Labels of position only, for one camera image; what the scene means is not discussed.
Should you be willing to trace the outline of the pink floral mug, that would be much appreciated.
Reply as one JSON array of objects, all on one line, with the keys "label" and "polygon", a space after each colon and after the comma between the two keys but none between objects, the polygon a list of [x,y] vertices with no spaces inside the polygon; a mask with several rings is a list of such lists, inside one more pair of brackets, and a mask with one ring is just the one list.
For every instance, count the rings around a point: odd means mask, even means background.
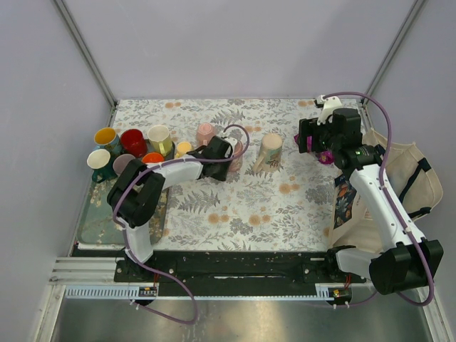
[{"label": "pink floral mug", "polygon": [[242,157],[242,151],[243,151],[243,144],[240,140],[238,140],[238,144],[236,146],[236,149],[234,150],[234,156],[236,159],[232,160],[231,165],[229,166],[229,172],[238,172],[243,164],[243,157]]}]

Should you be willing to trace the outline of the cream floral mug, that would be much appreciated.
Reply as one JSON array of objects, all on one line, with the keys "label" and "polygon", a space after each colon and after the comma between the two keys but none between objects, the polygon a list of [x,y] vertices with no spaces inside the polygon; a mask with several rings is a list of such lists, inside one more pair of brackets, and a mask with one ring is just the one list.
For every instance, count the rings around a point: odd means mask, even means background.
[{"label": "cream floral mug", "polygon": [[252,169],[254,173],[274,172],[281,162],[283,141],[276,133],[267,133],[261,140],[258,157]]}]

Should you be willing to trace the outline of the orange mug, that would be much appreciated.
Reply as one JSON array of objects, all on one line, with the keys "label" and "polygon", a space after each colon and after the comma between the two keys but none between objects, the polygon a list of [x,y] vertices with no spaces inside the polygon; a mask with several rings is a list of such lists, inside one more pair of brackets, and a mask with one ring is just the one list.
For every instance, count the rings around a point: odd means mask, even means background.
[{"label": "orange mug", "polygon": [[165,158],[158,152],[149,152],[142,158],[142,162],[145,164],[155,164],[164,161]]}]

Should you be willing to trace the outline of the light green faceted mug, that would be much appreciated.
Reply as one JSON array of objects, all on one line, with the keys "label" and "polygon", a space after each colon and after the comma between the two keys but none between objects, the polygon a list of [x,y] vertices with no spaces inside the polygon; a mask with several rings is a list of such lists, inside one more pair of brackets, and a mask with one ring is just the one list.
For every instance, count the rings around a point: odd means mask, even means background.
[{"label": "light green faceted mug", "polygon": [[163,157],[172,152],[172,139],[166,126],[152,126],[147,132],[147,138],[155,151],[159,152]]}]

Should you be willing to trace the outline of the red mug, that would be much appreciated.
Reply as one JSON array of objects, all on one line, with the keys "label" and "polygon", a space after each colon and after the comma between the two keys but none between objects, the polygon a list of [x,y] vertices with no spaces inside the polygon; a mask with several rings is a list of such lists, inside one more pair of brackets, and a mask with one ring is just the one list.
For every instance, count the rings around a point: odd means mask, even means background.
[{"label": "red mug", "polygon": [[120,142],[125,151],[135,157],[143,157],[147,154],[147,145],[143,133],[138,129],[126,130],[120,136]]}]

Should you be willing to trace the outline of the lilac mug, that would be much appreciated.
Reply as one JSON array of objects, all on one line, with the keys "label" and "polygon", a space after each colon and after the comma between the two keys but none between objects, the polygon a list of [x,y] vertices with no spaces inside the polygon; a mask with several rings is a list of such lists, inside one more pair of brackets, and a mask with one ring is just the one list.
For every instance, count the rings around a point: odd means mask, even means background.
[{"label": "lilac mug", "polygon": [[115,158],[113,162],[113,170],[117,176],[120,176],[128,163],[135,159],[134,155],[123,154]]}]

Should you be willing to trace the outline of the blue floral mug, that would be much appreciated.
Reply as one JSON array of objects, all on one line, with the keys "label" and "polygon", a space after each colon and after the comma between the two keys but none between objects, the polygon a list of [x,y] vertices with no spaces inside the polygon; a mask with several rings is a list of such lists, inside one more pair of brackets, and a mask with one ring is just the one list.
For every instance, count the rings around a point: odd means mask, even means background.
[{"label": "blue floral mug", "polygon": [[113,128],[102,128],[94,135],[96,149],[107,150],[111,155],[119,156],[122,152],[120,137]]}]

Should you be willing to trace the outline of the dark teal mug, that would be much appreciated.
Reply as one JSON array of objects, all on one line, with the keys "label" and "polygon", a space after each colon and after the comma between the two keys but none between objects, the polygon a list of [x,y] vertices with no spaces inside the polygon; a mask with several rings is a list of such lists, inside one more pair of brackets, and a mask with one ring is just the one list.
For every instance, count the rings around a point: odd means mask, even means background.
[{"label": "dark teal mug", "polygon": [[117,177],[113,169],[113,157],[105,149],[97,149],[92,151],[86,162],[90,169],[92,169],[92,181],[100,184],[106,180],[113,180]]}]

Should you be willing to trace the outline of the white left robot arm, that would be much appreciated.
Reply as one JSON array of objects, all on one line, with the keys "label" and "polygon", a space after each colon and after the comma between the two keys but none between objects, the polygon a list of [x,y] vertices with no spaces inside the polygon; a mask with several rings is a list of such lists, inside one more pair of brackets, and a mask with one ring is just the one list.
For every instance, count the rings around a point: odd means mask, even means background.
[{"label": "white left robot arm", "polygon": [[211,177],[225,181],[234,159],[231,138],[214,136],[207,145],[179,158],[146,165],[132,160],[125,167],[107,196],[113,220],[125,232],[125,253],[132,259],[130,273],[138,281],[147,281],[155,272],[149,258],[153,254],[149,221],[164,190],[181,182]]}]

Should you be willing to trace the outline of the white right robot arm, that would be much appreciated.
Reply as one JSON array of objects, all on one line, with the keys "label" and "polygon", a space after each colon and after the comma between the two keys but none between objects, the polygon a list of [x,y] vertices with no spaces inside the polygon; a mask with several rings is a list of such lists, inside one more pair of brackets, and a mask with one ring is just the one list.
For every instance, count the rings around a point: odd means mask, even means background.
[{"label": "white right robot arm", "polygon": [[301,153],[332,153],[335,166],[366,204],[380,235],[379,253],[359,249],[358,245],[329,249],[330,260],[324,264],[326,277],[339,282],[349,273],[356,274],[371,280],[383,295],[422,286],[433,295],[442,245],[428,240],[404,209],[384,168],[387,155],[363,143],[358,112],[338,108],[330,115],[302,119],[296,142]]}]

